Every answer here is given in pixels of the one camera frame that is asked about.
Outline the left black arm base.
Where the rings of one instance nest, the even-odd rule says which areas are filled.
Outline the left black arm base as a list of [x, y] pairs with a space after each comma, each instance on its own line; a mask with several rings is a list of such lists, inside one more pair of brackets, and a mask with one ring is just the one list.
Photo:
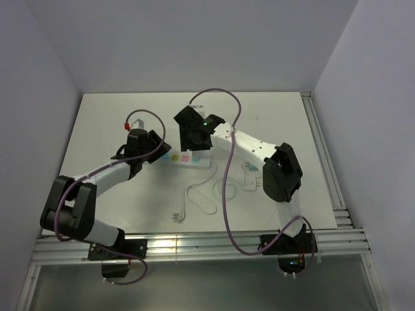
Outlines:
[[[101, 263], [101, 275], [106, 282], [114, 285], [129, 285], [141, 281], [148, 272], [145, 262], [148, 240], [145, 238], [126, 239], [119, 246], [101, 246], [92, 244], [88, 251], [88, 261]], [[125, 281], [130, 272], [132, 261], [143, 264], [141, 275], [131, 281]]]

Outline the white colourful power strip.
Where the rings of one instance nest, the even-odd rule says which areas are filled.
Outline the white colourful power strip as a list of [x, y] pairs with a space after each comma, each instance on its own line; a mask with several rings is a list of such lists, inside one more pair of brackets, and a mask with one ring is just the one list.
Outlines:
[[211, 168], [212, 154], [209, 150], [179, 152], [171, 150], [157, 161], [163, 166], [173, 166], [179, 168], [191, 168], [209, 170]]

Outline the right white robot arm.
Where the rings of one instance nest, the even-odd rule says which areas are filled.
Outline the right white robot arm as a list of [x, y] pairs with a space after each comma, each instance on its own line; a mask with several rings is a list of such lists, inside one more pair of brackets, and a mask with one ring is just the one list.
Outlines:
[[235, 122], [229, 123], [214, 114], [204, 118], [192, 106], [179, 111], [174, 120], [179, 125], [183, 151], [220, 148], [229, 152], [223, 187], [234, 156], [251, 163], [261, 172], [263, 191], [281, 204], [278, 209], [283, 226], [281, 246], [289, 253], [297, 251], [303, 244], [300, 233], [305, 225], [298, 201], [303, 172], [292, 146], [287, 143], [278, 146], [256, 139], [238, 130]]

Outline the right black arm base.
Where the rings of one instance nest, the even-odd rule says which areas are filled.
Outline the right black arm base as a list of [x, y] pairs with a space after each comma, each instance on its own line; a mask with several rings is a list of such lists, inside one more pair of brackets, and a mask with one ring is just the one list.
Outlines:
[[285, 273], [299, 273], [307, 266], [305, 256], [316, 254], [318, 246], [311, 233], [302, 232], [297, 236], [282, 236], [266, 251], [264, 255], [276, 255], [279, 268]]

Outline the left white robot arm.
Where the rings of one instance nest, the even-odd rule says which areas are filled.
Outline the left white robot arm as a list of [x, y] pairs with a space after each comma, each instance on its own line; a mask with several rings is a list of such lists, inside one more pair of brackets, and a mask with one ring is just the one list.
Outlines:
[[126, 252], [125, 231], [95, 218], [97, 198], [114, 186], [134, 178], [162, 158], [171, 146], [154, 131], [130, 130], [126, 143], [110, 162], [80, 177], [58, 176], [52, 184], [40, 217], [40, 227], [62, 240], [77, 240], [103, 247], [112, 259]]

